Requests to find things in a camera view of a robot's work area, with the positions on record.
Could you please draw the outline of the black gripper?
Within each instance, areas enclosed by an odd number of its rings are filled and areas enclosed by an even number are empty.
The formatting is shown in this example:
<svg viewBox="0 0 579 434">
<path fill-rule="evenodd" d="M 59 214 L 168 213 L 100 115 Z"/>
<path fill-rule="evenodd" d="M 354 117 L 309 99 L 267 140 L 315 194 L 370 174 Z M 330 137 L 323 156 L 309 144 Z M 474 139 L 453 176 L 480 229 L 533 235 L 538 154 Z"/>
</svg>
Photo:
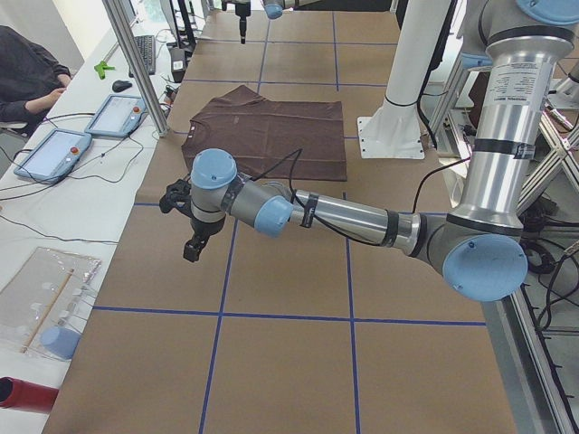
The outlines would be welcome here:
<svg viewBox="0 0 579 434">
<path fill-rule="evenodd" d="M 252 13 L 251 0 L 222 0 L 222 10 L 226 11 L 228 5 L 233 5 L 234 12 L 239 17 L 239 33 L 241 44 L 246 44 L 247 17 Z"/>
<path fill-rule="evenodd" d="M 216 222 L 204 222 L 192 217 L 190 221 L 194 235 L 184 245 L 183 258 L 189 262 L 197 262 L 200 259 L 202 248 L 209 239 L 223 229 L 224 218 Z"/>
</svg>

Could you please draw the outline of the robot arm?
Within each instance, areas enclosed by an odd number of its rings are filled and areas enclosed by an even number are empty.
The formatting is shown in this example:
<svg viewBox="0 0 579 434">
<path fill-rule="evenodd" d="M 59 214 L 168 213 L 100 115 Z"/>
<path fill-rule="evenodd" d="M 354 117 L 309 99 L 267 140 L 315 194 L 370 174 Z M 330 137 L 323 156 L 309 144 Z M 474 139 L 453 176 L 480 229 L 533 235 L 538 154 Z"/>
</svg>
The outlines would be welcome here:
<svg viewBox="0 0 579 434">
<path fill-rule="evenodd" d="M 295 124 L 264 114 L 242 132 L 227 115 L 195 125 L 185 141 L 185 198 L 193 235 L 185 258 L 197 261 L 209 239 L 234 218 L 270 237 L 288 224 L 332 231 L 373 248 L 397 249 L 439 273 L 464 297 L 495 301 L 519 289 L 527 259 L 517 202 L 535 153 L 549 82 L 574 48 L 575 1 L 470 1 L 458 57 L 489 70 L 466 183 L 448 212 L 423 212 L 415 198 L 430 150 L 419 135 L 419 100 L 430 65 L 447 42 L 451 1 L 412 1 L 375 113 L 356 122 L 354 173 L 381 199 L 404 193 L 393 211 L 311 191 L 323 172 L 308 151 L 319 134 L 290 140 Z"/>
<path fill-rule="evenodd" d="M 303 5 L 316 3 L 317 0 L 262 0 L 261 6 L 267 17 L 271 20 L 281 17 L 284 10 L 293 9 Z M 234 13 L 239 18 L 239 35 L 241 44 L 246 44 L 247 19 L 252 14 L 251 0 L 223 0 L 221 8 L 227 11 L 228 5 L 233 5 Z"/>
</svg>

